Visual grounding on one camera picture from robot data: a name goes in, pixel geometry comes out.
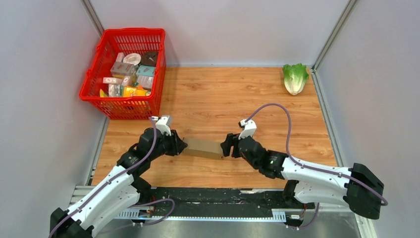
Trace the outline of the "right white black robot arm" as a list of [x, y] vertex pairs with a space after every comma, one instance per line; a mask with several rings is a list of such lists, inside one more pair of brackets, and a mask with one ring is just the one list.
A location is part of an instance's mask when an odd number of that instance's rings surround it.
[[243, 158], [253, 169], [270, 179], [285, 179], [283, 203], [294, 208], [300, 203], [328, 203], [348, 207], [359, 216], [377, 220], [384, 184], [365, 165], [331, 167], [286, 153], [267, 150], [252, 137], [229, 133], [220, 147], [225, 157]]

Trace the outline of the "brown cardboard paper box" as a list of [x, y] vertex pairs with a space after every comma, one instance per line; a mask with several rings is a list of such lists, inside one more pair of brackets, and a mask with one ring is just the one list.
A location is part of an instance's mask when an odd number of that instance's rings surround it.
[[185, 155], [215, 160], [220, 160], [224, 157], [219, 142], [191, 137], [184, 137], [183, 141], [187, 144], [187, 147], [182, 152]]

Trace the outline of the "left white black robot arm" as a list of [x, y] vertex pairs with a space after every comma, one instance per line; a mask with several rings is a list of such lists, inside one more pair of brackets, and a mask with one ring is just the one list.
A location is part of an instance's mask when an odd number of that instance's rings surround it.
[[138, 143], [125, 152], [111, 172], [87, 195], [67, 209], [51, 214], [51, 238], [94, 238], [123, 210], [147, 205], [151, 185], [140, 176], [163, 155], [180, 155], [188, 146], [177, 134], [147, 128]]

